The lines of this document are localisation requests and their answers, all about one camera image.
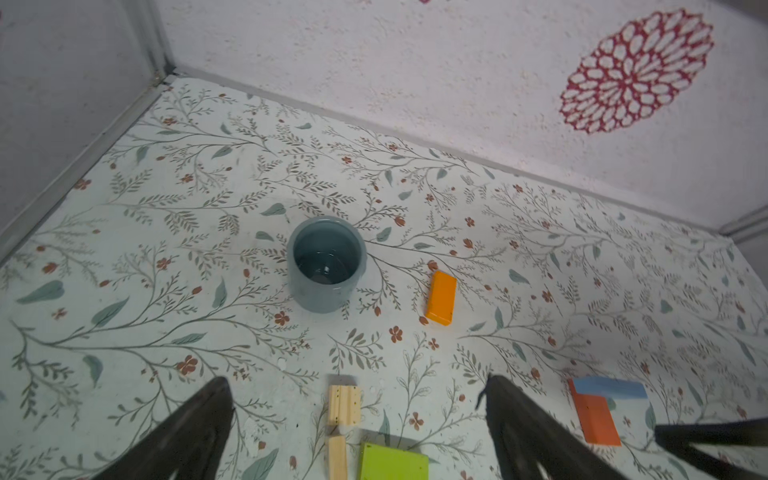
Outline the lime green wooden block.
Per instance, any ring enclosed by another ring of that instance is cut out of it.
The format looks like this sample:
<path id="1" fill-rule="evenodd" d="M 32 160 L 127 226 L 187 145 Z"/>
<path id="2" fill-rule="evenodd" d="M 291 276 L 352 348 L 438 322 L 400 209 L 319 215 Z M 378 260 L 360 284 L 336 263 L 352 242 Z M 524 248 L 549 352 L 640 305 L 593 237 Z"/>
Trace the lime green wooden block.
<path id="1" fill-rule="evenodd" d="M 429 459 L 413 453 L 372 443 L 361 450 L 360 480 L 427 480 Z"/>

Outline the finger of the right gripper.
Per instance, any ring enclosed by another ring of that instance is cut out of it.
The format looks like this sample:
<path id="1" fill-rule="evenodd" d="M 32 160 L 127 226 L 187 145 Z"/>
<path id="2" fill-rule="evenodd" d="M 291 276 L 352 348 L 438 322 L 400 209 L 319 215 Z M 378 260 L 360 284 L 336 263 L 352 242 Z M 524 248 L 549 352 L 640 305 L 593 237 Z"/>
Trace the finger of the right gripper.
<path id="1" fill-rule="evenodd" d="M 673 456 L 715 479 L 766 479 L 745 468 L 715 458 L 700 445 L 726 447 L 766 447 L 767 419 L 721 424 L 656 425 L 655 442 Z"/>

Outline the red-orange wooden block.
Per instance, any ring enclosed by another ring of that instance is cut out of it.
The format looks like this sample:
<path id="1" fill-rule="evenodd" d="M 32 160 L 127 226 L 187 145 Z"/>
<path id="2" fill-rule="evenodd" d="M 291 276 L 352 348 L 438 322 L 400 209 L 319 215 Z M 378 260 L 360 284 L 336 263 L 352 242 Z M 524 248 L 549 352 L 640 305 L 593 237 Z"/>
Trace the red-orange wooden block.
<path id="1" fill-rule="evenodd" d="M 621 440 L 607 400 L 600 396 L 578 393 L 573 379 L 568 380 L 568 387 L 584 440 L 592 445 L 619 447 Z"/>

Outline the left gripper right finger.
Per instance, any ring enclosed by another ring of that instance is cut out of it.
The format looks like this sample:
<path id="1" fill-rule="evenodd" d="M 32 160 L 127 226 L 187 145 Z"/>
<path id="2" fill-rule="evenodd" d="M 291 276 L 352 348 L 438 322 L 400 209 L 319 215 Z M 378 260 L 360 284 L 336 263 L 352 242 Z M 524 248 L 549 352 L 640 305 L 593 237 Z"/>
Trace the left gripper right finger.
<path id="1" fill-rule="evenodd" d="M 503 479 L 622 479 L 511 380 L 490 375 L 478 401 L 486 406 Z"/>

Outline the blue wooden block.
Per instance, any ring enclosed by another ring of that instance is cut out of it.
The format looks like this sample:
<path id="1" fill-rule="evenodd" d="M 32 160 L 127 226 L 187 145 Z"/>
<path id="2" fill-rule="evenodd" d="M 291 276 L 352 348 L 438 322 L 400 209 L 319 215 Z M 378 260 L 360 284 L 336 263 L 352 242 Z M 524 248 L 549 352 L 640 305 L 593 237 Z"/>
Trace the blue wooden block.
<path id="1" fill-rule="evenodd" d="M 647 399 L 647 393 L 641 383 L 590 376 L 572 379 L 575 391 L 581 395 L 616 399 Z"/>

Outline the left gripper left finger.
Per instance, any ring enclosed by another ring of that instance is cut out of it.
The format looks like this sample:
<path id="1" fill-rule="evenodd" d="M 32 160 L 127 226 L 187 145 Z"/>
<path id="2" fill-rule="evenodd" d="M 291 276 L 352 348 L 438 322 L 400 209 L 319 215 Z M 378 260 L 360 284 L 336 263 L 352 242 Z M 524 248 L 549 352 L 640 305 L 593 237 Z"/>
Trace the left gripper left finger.
<path id="1" fill-rule="evenodd" d="M 98 479 L 214 479 L 234 416 L 229 382 L 216 377 Z"/>

